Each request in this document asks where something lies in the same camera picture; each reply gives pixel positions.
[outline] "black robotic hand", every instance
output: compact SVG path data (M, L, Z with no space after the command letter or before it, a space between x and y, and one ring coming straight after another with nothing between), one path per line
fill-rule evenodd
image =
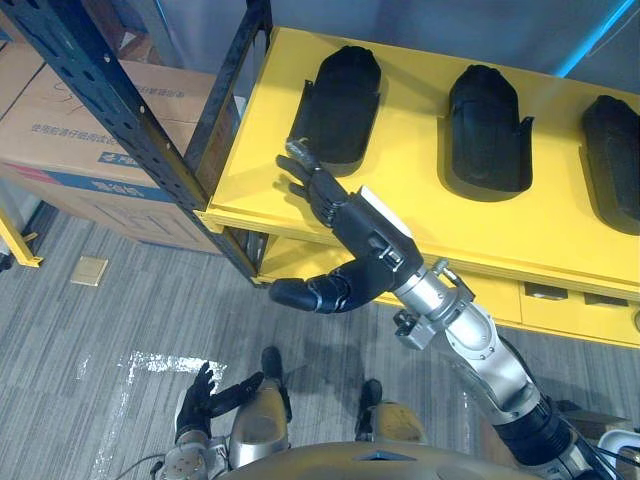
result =
M223 415L247 402L256 392L264 375L253 374L240 384L211 395L215 382L211 380L213 372L209 370L209 362L200 367L200 371L187 390L182 408L176 420L176 442L189 430L200 430L211 438L211 419Z
M336 212L349 200L349 195L301 141L288 141L286 149L292 158L278 155L276 163L302 182L302 185L290 183L289 190L309 202L316 218L331 228Z
M278 156L277 164L302 182L290 191L307 200L355 260L307 281L276 280L271 299L300 310L346 312L404 285L423 264L406 226L365 187L347 194L303 142L289 140L286 149L289 157Z

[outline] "black metal upright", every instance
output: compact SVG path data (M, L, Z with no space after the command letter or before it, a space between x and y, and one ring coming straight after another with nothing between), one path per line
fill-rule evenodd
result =
M81 0L0 0L2 11L103 127L236 268L245 277L253 277L257 273L256 259L246 251L246 243L252 242L243 240L248 232L243 235L225 228L222 233L212 233L193 212L205 210L213 193L203 189L195 172L207 146L211 147L210 138L215 138L218 118L233 97L237 71L257 32L264 30L268 34L271 30L269 0L251 0L247 7L196 129L197 135L189 145L187 163L120 66ZM216 165L216 170L222 172L226 155L217 162L220 165Z

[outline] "metal robot arm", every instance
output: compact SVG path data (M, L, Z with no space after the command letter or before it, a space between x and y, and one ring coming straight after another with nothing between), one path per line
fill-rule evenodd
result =
M517 352L500 339L489 313L473 303L473 292L447 261L428 269L409 229L366 187L347 194L303 143L288 141L286 148L292 158L280 156L278 165L302 182L290 190L309 202L355 260L307 281L278 280L271 298L333 313L393 292L406 307L394 317L397 338L418 350L431 344L454 360L467 389L523 468L549 480L611 478L553 402L541 395Z

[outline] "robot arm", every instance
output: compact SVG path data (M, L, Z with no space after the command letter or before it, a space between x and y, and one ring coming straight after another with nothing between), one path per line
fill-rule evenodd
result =
M293 158L280 156L278 165L302 182L290 190L309 202L355 260L307 281L277 280L271 298L333 313L393 292L406 307L394 317L397 338L413 349L432 345L454 361L465 386L524 468L549 480L610 478L541 395L519 356L501 341L489 313L473 303L473 293L447 261L428 269L409 229L366 187L347 194L304 144L288 141L286 147Z
M165 455L159 478L209 480L227 471L224 437L211 436L211 419L246 403L262 383L262 372L217 394L209 362L205 362L187 389L176 415L175 446Z

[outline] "black foot model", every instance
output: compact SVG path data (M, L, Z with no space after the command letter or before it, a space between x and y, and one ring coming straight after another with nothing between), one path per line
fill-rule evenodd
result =
M360 405L358 407L358 421L356 422L356 441L371 441L371 407L382 401L382 384L372 378L362 385Z
M282 401L284 402L284 409L287 413L287 423L291 422L293 415L291 413L291 402L289 401L289 392L284 384L284 371L282 369L282 357L280 356L280 350L278 347L267 347L262 351L262 372L265 379L275 380L278 384Z

